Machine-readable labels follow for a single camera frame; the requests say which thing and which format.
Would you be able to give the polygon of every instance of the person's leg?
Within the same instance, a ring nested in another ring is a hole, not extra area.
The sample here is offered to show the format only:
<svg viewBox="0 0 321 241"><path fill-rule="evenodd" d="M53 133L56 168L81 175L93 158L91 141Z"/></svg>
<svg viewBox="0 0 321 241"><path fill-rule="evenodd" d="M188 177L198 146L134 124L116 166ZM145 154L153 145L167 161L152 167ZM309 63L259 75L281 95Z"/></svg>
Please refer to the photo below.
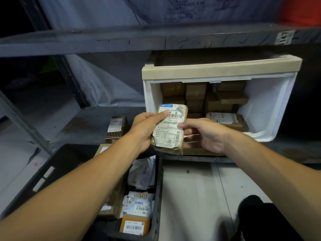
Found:
<svg viewBox="0 0 321 241"><path fill-rule="evenodd" d="M303 239L272 203L250 195L239 205L239 227L232 241Z"/></svg>

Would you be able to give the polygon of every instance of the white plastic storage bin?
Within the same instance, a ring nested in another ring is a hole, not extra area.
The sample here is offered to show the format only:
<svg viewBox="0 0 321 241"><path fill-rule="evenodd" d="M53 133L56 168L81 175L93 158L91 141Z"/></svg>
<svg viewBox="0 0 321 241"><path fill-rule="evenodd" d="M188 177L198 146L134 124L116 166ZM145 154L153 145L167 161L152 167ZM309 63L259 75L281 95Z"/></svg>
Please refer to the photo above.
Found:
<svg viewBox="0 0 321 241"><path fill-rule="evenodd" d="M248 103L237 113L243 115L251 136L259 142L275 138L291 90L302 63L292 55L250 50L239 53L219 49L152 52L142 68L147 112L162 104L160 83L247 80Z"/></svg>

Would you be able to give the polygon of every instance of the floor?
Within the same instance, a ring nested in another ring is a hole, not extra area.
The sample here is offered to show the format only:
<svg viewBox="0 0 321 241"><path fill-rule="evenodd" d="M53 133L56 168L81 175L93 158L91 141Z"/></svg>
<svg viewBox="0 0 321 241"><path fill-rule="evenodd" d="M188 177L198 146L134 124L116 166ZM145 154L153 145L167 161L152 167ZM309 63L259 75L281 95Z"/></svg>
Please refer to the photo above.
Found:
<svg viewBox="0 0 321 241"><path fill-rule="evenodd" d="M79 110L66 86L26 91L17 107L49 141ZM0 213L48 159L41 151L30 160L36 148L10 121L0 125ZM159 240L229 240L242 199L256 194L270 202L234 164L166 161L163 168Z"/></svg>

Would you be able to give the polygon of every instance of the red object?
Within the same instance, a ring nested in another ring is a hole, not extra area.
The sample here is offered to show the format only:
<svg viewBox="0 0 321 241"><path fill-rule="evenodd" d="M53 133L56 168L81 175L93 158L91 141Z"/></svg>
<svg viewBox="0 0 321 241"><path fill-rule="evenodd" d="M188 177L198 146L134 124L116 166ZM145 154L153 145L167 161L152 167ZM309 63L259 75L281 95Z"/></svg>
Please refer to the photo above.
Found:
<svg viewBox="0 0 321 241"><path fill-rule="evenodd" d="M281 20L292 24L319 26L321 25L321 0L285 0Z"/></svg>

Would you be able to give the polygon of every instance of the blue logo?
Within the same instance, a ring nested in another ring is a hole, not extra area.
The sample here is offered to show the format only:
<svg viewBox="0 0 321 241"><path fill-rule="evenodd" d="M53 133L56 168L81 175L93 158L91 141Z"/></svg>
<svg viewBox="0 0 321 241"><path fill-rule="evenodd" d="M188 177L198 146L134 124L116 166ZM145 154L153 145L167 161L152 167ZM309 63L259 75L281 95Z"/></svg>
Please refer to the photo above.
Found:
<svg viewBox="0 0 321 241"><path fill-rule="evenodd" d="M161 107L173 107L173 104L162 104Z"/></svg>

